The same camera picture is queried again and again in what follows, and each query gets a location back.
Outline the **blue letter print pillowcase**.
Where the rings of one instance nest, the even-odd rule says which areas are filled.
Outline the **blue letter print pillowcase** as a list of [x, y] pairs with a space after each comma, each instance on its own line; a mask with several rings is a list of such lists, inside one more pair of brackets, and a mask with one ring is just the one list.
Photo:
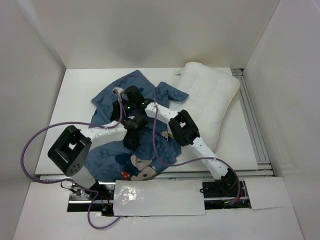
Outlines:
[[177, 161], [181, 146], [166, 139], [167, 124], [148, 117], [143, 107], [156, 101], [169, 107], [170, 101], [184, 102], [189, 95], [165, 82], [154, 86], [139, 70], [110, 83], [91, 102], [92, 125], [121, 120], [128, 127], [123, 140], [96, 147], [88, 153], [85, 167], [101, 182], [150, 179]]

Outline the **white pillow yellow edge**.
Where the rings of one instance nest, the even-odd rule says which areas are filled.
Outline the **white pillow yellow edge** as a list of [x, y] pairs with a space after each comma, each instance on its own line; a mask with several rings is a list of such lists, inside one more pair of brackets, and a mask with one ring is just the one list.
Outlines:
[[187, 99], [171, 101], [169, 108], [186, 110], [208, 147], [214, 149], [227, 109], [236, 96], [240, 81], [229, 68], [210, 67], [188, 62], [179, 72], [175, 88], [188, 94]]

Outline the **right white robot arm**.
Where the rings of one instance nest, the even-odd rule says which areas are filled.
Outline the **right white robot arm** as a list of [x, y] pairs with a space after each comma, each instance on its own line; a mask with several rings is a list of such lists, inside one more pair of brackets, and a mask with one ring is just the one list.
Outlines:
[[113, 93], [118, 100], [113, 103], [111, 119], [121, 119], [122, 124], [129, 127], [124, 137], [125, 149], [135, 151], [139, 146], [139, 130], [147, 124], [147, 118], [154, 122], [161, 121], [174, 140], [196, 155], [210, 171], [218, 183], [218, 190], [223, 196], [230, 196], [235, 190], [241, 192], [241, 182], [235, 170], [226, 162], [216, 157], [200, 135], [199, 128], [186, 110], [171, 110], [145, 98], [136, 86], [130, 86], [123, 92], [114, 88]]

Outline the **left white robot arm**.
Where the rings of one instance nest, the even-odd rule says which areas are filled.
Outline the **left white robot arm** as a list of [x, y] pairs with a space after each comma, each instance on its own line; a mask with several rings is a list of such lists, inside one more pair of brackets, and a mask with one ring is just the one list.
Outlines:
[[75, 183], [81, 186], [81, 194], [88, 200], [97, 197], [99, 187], [97, 180], [85, 167], [89, 152], [97, 147], [122, 141], [127, 150], [135, 151], [140, 145], [139, 131], [146, 125], [147, 119], [138, 114], [121, 122], [92, 128], [79, 129], [70, 125], [64, 129], [49, 149], [47, 156], [52, 162]]

